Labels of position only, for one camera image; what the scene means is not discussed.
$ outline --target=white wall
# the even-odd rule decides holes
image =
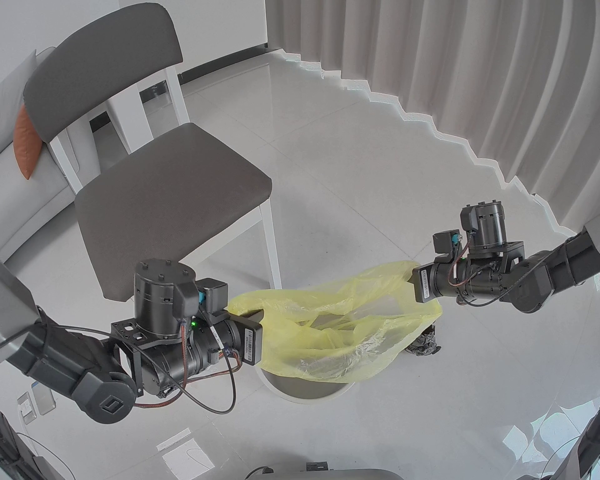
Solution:
[[[118,0],[0,0],[0,80],[37,49],[119,8]]]
[[[140,3],[119,0],[121,7]],[[175,25],[183,63],[177,73],[266,42],[265,0],[158,0]],[[138,83],[143,90],[164,80],[153,75]]]

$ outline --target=chair seat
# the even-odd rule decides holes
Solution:
[[[75,198],[102,293],[126,301],[137,262],[181,260],[267,200],[271,188],[268,176],[192,123],[136,150]]]

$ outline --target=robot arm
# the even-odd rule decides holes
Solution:
[[[0,361],[6,359],[104,424],[125,418],[144,390],[164,398],[220,355],[259,362],[262,312],[249,318],[230,315],[224,310],[227,284],[195,278],[178,262],[140,262],[135,317],[111,324],[110,338],[101,341],[55,323],[0,263]],[[120,363],[119,349],[132,376]]]
[[[413,270],[411,282],[418,302],[453,296],[459,304],[483,307],[498,300],[532,313],[550,296],[600,272],[596,247],[600,247],[600,215],[553,251],[528,258],[523,242],[506,241],[501,202],[467,205],[460,218],[466,246],[462,247],[459,230],[436,233],[433,244],[442,255]]]

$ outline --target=white chair frame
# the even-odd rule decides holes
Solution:
[[[175,108],[177,122],[179,125],[189,123],[190,117],[185,106],[184,96],[181,92],[175,67],[165,68],[164,74],[173,107]],[[137,85],[132,85],[107,100],[107,107],[117,134],[129,154],[153,139],[142,101],[137,93]],[[77,194],[83,188],[83,185],[58,137],[50,142],[50,148],[69,186]],[[275,230],[273,228],[270,199],[267,199],[261,205],[245,214],[221,233],[204,242],[190,255],[194,257],[195,261],[202,261],[260,221],[263,223],[263,230],[265,232],[265,256],[269,262],[269,285],[272,289],[280,289],[281,274],[279,272],[279,260],[275,244]]]

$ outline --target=yellow trash bag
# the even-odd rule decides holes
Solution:
[[[373,377],[442,314],[415,301],[415,262],[379,265],[307,290],[258,290],[229,302],[242,315],[263,309],[263,370],[316,382]]]

